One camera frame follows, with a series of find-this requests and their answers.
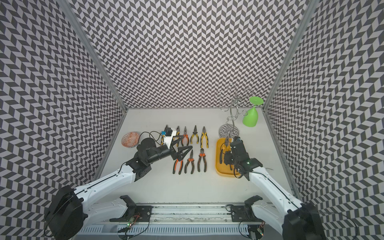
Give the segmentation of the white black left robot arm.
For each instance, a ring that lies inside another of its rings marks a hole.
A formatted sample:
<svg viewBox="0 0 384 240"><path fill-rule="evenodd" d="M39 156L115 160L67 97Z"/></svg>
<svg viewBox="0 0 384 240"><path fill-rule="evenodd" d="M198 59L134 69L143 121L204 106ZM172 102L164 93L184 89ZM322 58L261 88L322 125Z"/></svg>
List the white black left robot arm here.
<svg viewBox="0 0 384 240"><path fill-rule="evenodd" d="M87 225L122 218L130 209L127 196L105 204L99 204L98 200L143 178L156 161L167 157L175 161L183 160L193 147L175 149L174 145L178 142L180 140L172 141L166 137L165 143L157 147L155 140L146 138L137 146L134 157L122 163L118 170L82 186L62 187L45 211L44 229L50 230L51 237L56 240L69 240Z"/></svg>

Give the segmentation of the large yellow black pliers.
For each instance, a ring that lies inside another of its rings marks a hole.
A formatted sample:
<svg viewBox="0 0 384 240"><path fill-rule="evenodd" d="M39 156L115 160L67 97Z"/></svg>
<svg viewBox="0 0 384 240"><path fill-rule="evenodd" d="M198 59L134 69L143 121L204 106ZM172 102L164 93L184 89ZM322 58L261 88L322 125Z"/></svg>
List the large yellow black pliers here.
<svg viewBox="0 0 384 240"><path fill-rule="evenodd" d="M201 139L200 139L201 148L203 148L204 139L206 140L206 148L209 148L209 138L207 135L206 127L203 127L203 129L202 129L202 135L201 135Z"/></svg>

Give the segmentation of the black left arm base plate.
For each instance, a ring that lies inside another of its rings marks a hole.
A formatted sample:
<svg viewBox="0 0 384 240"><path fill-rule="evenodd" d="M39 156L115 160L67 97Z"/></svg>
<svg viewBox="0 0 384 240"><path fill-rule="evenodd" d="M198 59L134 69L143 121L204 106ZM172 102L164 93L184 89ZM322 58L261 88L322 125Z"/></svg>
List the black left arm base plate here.
<svg viewBox="0 0 384 240"><path fill-rule="evenodd" d="M122 217L110 219L110 222L128 222L131 218L138 218L136 222L149 222L153 206L144 205L128 207Z"/></svg>

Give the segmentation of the orange black needle-nose pliers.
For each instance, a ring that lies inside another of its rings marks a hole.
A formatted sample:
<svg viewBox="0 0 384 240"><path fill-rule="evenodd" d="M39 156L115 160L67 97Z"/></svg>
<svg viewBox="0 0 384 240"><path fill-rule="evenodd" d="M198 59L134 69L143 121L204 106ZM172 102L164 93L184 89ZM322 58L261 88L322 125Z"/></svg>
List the orange black needle-nose pliers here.
<svg viewBox="0 0 384 240"><path fill-rule="evenodd" d="M182 138L181 144L182 144L182 147L188 146L190 144L190 139L188 136L187 127L184 128L184 133L183 133L183 138Z"/></svg>

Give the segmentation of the yellow black pliers front row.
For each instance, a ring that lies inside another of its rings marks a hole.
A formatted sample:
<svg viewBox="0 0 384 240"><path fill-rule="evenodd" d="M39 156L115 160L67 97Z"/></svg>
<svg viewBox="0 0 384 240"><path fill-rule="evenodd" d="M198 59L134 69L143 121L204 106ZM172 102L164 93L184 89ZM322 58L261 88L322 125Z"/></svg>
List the yellow black pliers front row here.
<svg viewBox="0 0 384 240"><path fill-rule="evenodd" d="M224 143L221 145L220 147L220 157L219 157L219 161L220 161L220 164L222 164L224 162L224 156L226 154L226 152L228 152L230 150L230 141L231 139L229 138L229 136L227 136L225 138L225 141Z"/></svg>

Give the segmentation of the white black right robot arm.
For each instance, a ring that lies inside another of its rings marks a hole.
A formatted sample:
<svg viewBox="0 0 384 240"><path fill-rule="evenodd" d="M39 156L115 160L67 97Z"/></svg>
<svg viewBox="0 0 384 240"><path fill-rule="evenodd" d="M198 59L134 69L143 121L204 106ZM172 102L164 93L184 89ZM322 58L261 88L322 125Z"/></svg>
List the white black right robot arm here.
<svg viewBox="0 0 384 240"><path fill-rule="evenodd" d="M254 196L245 203L246 213L253 218L267 222L284 240L325 240L326 235L320 214L314 204L305 204L288 193L268 173L256 158L250 158L244 143L235 137L230 143L231 150L225 154L225 161L234 165L234 174L245 177L259 187L276 209L268 209L255 202Z"/></svg>

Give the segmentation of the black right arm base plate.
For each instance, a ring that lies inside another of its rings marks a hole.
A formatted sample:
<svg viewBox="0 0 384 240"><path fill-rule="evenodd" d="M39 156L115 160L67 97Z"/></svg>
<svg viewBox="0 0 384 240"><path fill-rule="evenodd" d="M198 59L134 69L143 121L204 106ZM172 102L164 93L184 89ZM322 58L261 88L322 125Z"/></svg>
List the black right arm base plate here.
<svg viewBox="0 0 384 240"><path fill-rule="evenodd" d="M227 205L226 210L230 213L232 222L234 223L240 223L241 221L257 222L257 223L262 222L261 219L258 219L254 215L252 209L250 207L246 207L245 205L242 205L242 206Z"/></svg>

